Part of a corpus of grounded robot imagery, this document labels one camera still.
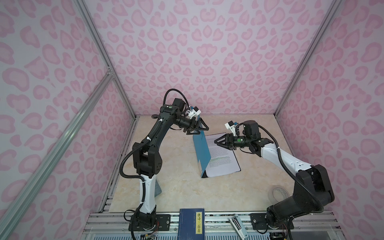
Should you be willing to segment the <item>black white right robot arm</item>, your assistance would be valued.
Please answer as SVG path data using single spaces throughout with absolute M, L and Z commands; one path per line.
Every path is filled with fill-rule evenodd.
M 295 218 L 321 213 L 335 200 L 325 167 L 311 165 L 285 152 L 277 139 L 256 121 L 228 122 L 226 127 L 230 133 L 217 138 L 217 146 L 230 151 L 247 148 L 250 154 L 281 168 L 295 182 L 292 196 L 267 208 L 265 219 L 269 227 L 289 226 Z

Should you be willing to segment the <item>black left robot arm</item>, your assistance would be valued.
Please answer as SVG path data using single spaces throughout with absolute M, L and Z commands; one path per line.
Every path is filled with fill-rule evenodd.
M 141 200 L 130 219 L 130 231 L 151 231 L 156 226 L 156 202 L 155 189 L 157 174 L 160 172 L 163 160 L 160 155 L 160 146 L 172 125 L 183 129 L 187 135 L 198 135 L 202 131 L 209 130 L 202 118 L 201 111 L 197 107 L 190 107 L 187 115 L 176 105 L 163 105 L 160 113 L 152 115 L 156 123 L 140 142 L 134 143 L 128 157 L 133 156 L 136 176 L 124 174 L 124 164 L 120 166 L 120 175 L 128 179 L 141 180 Z

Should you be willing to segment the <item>teal folder with black inside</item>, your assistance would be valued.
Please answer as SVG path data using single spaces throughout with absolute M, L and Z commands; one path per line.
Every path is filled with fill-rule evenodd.
M 205 173 L 205 169 L 211 159 L 211 155 L 209 152 L 206 135 L 203 132 L 201 132 L 199 135 L 194 135 L 193 142 L 201 178 L 208 178 Z

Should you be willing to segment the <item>printed paper sheet bottom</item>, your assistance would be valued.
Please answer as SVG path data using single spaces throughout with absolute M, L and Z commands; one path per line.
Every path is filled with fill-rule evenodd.
M 208 178 L 230 175 L 240 172 L 241 168 L 234 151 L 219 147 L 214 143 L 222 134 L 206 136 L 211 159 L 205 169 Z

